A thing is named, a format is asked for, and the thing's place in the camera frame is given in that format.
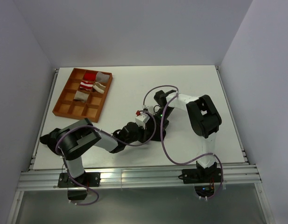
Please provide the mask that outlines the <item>beige red sock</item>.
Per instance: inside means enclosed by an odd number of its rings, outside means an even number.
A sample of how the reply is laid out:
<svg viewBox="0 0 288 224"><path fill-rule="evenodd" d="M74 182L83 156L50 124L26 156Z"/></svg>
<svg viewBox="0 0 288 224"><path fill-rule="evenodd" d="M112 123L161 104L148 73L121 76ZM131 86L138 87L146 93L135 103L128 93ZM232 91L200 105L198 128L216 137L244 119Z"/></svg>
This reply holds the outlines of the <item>beige red sock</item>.
<svg viewBox="0 0 288 224"><path fill-rule="evenodd" d="M86 103L88 97L89 97L89 94L88 94L88 93L81 92L81 91L77 91L77 92L75 93L74 100L76 100L76 101L81 101L81 102L83 102L83 103Z"/></svg>

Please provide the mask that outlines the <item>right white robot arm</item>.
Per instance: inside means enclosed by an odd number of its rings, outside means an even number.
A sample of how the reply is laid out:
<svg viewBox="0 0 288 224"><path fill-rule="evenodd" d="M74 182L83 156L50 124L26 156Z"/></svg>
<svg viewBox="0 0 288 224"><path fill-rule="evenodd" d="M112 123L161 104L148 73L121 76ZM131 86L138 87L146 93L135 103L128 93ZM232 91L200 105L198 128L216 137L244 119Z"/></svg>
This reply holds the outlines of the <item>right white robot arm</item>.
<svg viewBox="0 0 288 224"><path fill-rule="evenodd" d="M215 141L222 119L212 99L208 95L192 97L171 90L168 92L156 92L154 100L161 107L159 133L162 149L166 157L175 165L188 165L196 161L197 165L200 166L196 171L198 180L202 182L208 181L213 175L211 168L216 167L216 163L222 166L221 160L215 154ZM167 117L175 108L187 112L191 128L199 136L202 143L200 155L187 162L174 161L167 153L164 144Z"/></svg>

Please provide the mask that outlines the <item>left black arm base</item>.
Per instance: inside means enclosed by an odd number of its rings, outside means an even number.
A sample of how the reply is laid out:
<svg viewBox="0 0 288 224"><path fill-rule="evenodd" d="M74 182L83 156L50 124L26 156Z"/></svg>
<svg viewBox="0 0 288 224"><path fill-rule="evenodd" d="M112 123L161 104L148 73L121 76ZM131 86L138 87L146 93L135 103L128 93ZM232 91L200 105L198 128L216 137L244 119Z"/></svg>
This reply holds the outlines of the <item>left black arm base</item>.
<svg viewBox="0 0 288 224"><path fill-rule="evenodd" d="M83 201L90 194L94 194L89 190L91 187L99 187L100 173L99 172L84 172L81 176L71 179L68 173L61 173L57 187L60 189L68 189L67 197L71 201Z"/></svg>

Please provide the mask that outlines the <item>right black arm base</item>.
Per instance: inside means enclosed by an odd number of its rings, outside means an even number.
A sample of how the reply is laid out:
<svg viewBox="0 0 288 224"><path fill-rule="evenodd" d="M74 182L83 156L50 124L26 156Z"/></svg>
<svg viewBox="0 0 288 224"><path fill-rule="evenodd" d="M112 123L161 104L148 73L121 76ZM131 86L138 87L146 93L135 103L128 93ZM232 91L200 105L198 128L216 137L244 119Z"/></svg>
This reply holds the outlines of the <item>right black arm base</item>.
<svg viewBox="0 0 288 224"><path fill-rule="evenodd" d="M200 198L209 199L216 193L215 184L221 187L223 175L220 168L193 168L183 169L178 176L183 184L194 184L195 193Z"/></svg>

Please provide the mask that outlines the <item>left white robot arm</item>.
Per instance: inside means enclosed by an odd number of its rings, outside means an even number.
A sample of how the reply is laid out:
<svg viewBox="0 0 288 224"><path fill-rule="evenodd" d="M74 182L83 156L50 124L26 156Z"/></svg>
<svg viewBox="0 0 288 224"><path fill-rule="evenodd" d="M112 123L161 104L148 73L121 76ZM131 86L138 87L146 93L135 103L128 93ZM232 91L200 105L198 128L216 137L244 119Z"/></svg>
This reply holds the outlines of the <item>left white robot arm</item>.
<svg viewBox="0 0 288 224"><path fill-rule="evenodd" d="M98 129L85 118L58 132L56 152L64 158L69 182L74 186L81 186L85 182L81 156L92 146L116 154L126 146L133 147L136 141L140 142L140 146L146 144L153 138L156 130L155 119L148 115L144 115L142 123L129 122L112 134Z"/></svg>

